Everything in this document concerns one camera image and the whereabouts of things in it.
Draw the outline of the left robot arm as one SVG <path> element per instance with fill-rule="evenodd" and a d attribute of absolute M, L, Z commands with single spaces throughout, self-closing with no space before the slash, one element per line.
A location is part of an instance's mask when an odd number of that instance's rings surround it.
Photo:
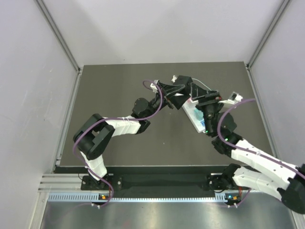
<path fill-rule="evenodd" d="M 112 137 L 120 135 L 137 135 L 143 133 L 150 125 L 149 119 L 164 107 L 180 109 L 189 99 L 190 86 L 193 80 L 176 80 L 172 85 L 160 81 L 151 82 L 155 97 L 148 101 L 139 98 L 134 102 L 132 113 L 126 117 L 102 117 L 93 114 L 73 137 L 72 151 L 81 153 L 91 183 L 97 189 L 108 184 L 107 169 L 102 154 Z"/>

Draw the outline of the black cube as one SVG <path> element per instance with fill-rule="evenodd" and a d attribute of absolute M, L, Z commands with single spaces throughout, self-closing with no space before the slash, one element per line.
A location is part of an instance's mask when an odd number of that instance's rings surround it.
<path fill-rule="evenodd" d="M 190 76 L 178 75 L 174 85 L 184 85 L 184 88 L 179 91 L 180 94 L 189 95 L 191 92 L 191 83 L 193 82 Z"/>

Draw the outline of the teal charger plug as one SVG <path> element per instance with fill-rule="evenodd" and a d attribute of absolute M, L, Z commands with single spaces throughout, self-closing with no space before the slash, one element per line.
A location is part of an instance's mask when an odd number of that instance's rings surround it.
<path fill-rule="evenodd" d="M 198 109 L 195 109 L 194 110 L 194 115 L 195 115 L 195 117 L 196 117 L 196 119 L 198 121 L 202 121 L 203 120 L 203 112 L 202 111 L 200 111 Z"/>

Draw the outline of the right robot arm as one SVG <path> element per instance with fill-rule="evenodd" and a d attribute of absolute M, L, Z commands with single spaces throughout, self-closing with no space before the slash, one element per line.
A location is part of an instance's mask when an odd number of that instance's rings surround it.
<path fill-rule="evenodd" d="M 229 189 L 240 186 L 259 190 L 290 210 L 304 214 L 305 167 L 275 158 L 235 133 L 237 124 L 230 111 L 256 100 L 244 99 L 238 93 L 224 100 L 218 91 L 207 91 L 194 83 L 190 88 L 191 99 L 198 102 L 196 108 L 203 113 L 205 134 L 213 138 L 214 149 L 251 167 L 229 165 L 222 173 L 223 185 Z"/>

